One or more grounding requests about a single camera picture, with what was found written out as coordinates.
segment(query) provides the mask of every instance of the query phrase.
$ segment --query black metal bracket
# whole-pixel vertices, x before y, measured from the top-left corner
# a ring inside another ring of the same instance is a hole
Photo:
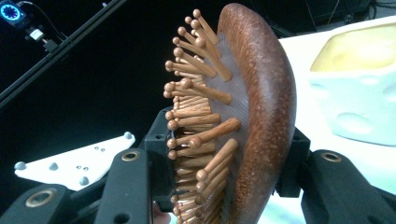
[[[3,223],[152,223],[151,202],[170,212],[172,162],[161,110],[138,148],[119,153],[106,177],[74,192],[60,185],[26,191],[0,217]],[[276,185],[281,197],[299,197],[307,223],[396,223],[396,196],[371,186],[352,162],[329,151],[309,150],[295,130]]]

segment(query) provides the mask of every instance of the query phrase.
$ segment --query hairbrush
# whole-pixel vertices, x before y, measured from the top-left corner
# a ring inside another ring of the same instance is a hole
[[[296,113],[294,77],[271,28],[238,4],[218,31],[200,10],[173,39],[164,85],[177,223],[257,223],[288,155]]]

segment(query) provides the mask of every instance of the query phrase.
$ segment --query white table surface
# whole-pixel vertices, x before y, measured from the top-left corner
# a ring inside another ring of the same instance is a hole
[[[389,20],[396,21],[396,17],[361,22],[354,26],[362,27]],[[373,186],[396,194],[396,147],[358,142],[332,134],[310,88],[310,66],[332,34],[333,31],[329,31],[280,40],[296,79],[296,127],[311,140],[311,150],[329,149],[343,154]],[[299,199],[288,199],[275,195],[267,204],[259,223],[305,223],[300,203],[301,196]]]

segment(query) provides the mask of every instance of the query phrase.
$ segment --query brush bristle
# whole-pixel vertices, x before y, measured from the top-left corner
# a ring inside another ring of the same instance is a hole
[[[228,218],[242,149],[248,135],[248,100],[239,70],[223,36],[216,36],[201,12],[173,39],[175,62],[167,71],[182,77],[164,86],[174,98],[166,113],[173,138],[167,141],[174,161],[177,195],[172,197],[177,223],[219,223]]]

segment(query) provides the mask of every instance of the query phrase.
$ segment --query blue led light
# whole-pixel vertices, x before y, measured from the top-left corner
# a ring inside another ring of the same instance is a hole
[[[1,16],[9,21],[17,21],[21,17],[21,12],[17,7],[5,4],[0,7]]]

